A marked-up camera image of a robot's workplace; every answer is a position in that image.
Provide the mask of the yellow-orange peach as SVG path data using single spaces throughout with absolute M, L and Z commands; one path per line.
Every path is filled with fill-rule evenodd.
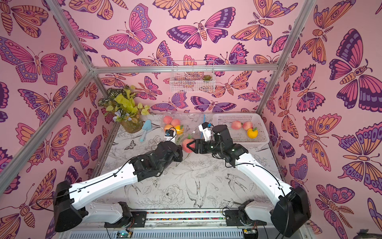
M 183 125 L 177 125 L 175 126 L 177 135 L 182 135 L 184 133 L 184 126 Z

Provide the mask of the clear blue-zipper zip bag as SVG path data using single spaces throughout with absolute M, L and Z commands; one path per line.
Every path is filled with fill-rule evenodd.
M 206 121 L 203 114 L 168 114 L 162 117 L 165 141 L 182 144 L 185 139 L 203 139 L 199 126 Z

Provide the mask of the green printed zip bag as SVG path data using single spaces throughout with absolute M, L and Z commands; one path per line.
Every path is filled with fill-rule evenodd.
M 176 144 L 180 145 L 183 151 L 190 153 L 192 151 L 187 147 L 187 144 L 193 142 L 193 140 L 194 139 L 190 135 L 181 135 L 176 139 Z

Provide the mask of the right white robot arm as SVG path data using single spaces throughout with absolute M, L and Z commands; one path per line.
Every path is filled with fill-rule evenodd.
M 311 218 L 307 192 L 293 188 L 263 167 L 244 146 L 234 143 L 227 125 L 213 126 L 204 122 L 198 126 L 202 139 L 195 139 L 187 148 L 196 154 L 211 154 L 244 173 L 268 197 L 272 207 L 258 206 L 254 201 L 241 205 L 246 219 L 272 224 L 283 236 L 290 238 Z

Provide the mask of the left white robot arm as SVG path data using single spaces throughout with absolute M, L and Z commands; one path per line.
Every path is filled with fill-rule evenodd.
M 127 203 L 107 205 L 94 201 L 118 188 L 160 177 L 172 162 L 182 160 L 182 146 L 164 141 L 155 150 L 134 156 L 111 172 L 80 183 L 59 183 L 53 199 L 54 230 L 69 231 L 81 223 L 104 223 L 106 228 L 132 225 L 133 215 Z

